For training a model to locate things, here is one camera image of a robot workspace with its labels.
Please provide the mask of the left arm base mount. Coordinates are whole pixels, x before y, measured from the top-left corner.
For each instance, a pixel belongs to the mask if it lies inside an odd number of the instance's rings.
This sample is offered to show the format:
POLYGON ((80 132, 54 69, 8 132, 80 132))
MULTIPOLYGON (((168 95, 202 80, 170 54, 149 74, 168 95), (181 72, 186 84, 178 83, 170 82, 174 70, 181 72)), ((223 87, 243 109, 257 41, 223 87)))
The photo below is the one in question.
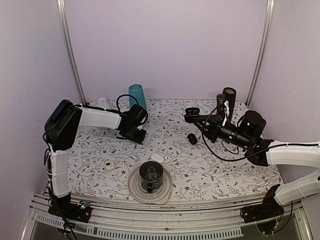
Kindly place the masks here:
POLYGON ((83 208, 81 204, 77 205, 76 203, 70 202, 52 201, 48 213, 67 220, 88 223, 91 218, 92 210, 93 209, 90 206, 83 208))

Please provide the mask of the black oval charging case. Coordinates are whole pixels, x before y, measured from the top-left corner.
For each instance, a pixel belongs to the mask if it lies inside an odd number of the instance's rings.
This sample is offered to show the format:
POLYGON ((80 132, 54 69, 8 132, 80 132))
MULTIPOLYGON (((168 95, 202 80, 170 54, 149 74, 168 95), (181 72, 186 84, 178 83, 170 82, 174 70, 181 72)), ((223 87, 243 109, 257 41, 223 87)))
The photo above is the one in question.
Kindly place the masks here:
POLYGON ((187 123, 193 123, 200 116, 200 109, 198 107, 189 107, 185 109, 184 120, 187 123))

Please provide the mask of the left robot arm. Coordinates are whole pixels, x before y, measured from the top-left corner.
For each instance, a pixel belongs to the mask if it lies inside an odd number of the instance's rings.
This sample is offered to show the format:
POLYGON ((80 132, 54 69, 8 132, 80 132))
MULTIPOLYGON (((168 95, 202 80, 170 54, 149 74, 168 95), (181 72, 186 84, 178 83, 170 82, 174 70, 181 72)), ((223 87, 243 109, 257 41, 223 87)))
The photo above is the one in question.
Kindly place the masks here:
POLYGON ((74 104, 62 100, 44 125, 43 140, 47 145, 44 163, 50 184, 50 197, 55 209, 63 216, 74 213, 68 187, 68 158, 80 127, 97 127, 117 130, 121 138, 142 144, 146 131, 141 126, 148 113, 134 104, 129 110, 74 104))

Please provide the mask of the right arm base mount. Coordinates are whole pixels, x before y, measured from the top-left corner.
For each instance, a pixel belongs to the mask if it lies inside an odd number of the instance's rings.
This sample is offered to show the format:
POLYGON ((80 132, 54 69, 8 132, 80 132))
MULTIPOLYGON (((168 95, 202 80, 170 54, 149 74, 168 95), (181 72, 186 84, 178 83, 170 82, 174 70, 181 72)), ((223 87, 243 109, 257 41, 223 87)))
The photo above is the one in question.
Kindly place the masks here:
POLYGON ((260 203, 256 205, 246 205, 240 209, 240 216, 245 223, 266 220, 283 215, 284 213, 285 211, 282 206, 274 204, 260 203))

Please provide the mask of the small black earbud case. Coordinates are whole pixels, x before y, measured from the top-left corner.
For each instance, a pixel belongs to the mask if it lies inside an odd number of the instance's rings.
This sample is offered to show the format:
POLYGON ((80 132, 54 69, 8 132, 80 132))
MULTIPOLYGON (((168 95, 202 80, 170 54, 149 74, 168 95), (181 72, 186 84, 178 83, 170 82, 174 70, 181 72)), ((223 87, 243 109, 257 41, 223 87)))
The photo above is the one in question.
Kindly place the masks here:
POLYGON ((198 142, 197 137, 193 133, 188 134, 187 138, 192 145, 195 145, 198 142))

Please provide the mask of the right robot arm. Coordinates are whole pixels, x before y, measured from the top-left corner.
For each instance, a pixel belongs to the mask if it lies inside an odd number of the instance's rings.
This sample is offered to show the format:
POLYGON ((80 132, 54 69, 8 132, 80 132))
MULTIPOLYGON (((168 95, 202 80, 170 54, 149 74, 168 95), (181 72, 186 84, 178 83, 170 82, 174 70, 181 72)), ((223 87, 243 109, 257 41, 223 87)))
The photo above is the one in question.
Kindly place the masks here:
POLYGON ((271 187, 259 206, 262 218, 269 218, 291 201, 306 198, 320 192, 320 144, 290 143, 263 139, 262 131, 266 121, 253 110, 248 110, 236 126, 222 110, 213 110, 209 115, 201 115, 197 107, 186 109, 184 119, 194 124, 203 137, 212 143, 220 139, 241 148, 244 159, 255 166, 293 165, 315 168, 315 171, 285 184, 271 187))

